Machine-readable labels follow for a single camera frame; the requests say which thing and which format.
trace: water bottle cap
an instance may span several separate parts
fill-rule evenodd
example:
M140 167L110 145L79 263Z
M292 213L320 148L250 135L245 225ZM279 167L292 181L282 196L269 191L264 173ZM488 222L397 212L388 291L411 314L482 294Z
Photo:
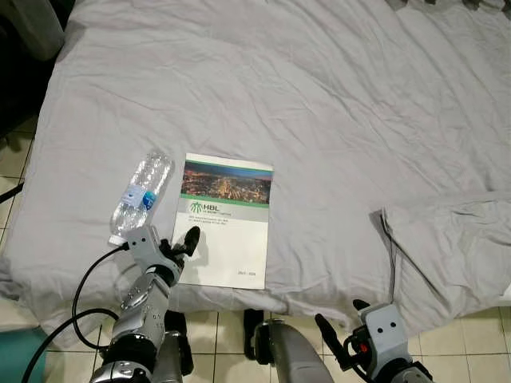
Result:
M119 235L110 235L110 238L109 238L110 244L112 244L114 246L120 246L124 242L126 242L125 239L120 237Z

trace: booklet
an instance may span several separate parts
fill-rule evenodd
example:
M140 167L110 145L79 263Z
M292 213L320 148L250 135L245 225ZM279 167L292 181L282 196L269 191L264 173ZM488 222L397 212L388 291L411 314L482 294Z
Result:
M180 283L263 289L273 167L227 158L186 155L174 242L200 228Z

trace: green logo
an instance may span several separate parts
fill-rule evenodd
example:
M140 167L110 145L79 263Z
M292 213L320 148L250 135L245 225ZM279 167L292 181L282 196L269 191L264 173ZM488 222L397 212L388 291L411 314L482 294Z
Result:
M202 211L202 203L194 202L190 205L190 210L193 213L200 213Z

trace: teal object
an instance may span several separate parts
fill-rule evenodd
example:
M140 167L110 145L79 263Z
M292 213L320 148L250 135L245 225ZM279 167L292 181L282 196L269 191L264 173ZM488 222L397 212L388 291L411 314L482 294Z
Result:
M20 382L35 350L45 340L41 328L0 333L0 381ZM29 383L42 383L46 351L41 355L30 375Z

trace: blue label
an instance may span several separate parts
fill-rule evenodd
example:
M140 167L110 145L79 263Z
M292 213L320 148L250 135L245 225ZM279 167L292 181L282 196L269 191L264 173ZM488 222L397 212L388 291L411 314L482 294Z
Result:
M156 201L156 194L154 194L152 191L147 191L144 194L144 198L142 199L142 203L145 206L146 210L150 210L151 207L153 207L154 201Z

